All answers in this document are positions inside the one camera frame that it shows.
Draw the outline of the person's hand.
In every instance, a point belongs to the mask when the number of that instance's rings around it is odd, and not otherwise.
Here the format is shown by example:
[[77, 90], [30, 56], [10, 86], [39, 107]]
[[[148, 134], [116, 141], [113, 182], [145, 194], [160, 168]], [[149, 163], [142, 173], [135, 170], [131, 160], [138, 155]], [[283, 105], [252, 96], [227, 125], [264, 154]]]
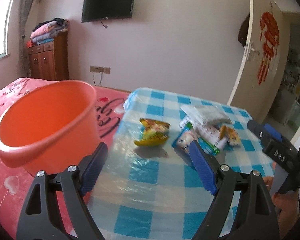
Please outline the person's hand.
[[300, 217], [299, 193], [298, 191], [293, 191], [290, 194], [275, 193], [271, 199], [275, 207], [281, 210], [280, 214], [277, 215], [277, 221], [279, 224], [280, 238], [283, 239]]

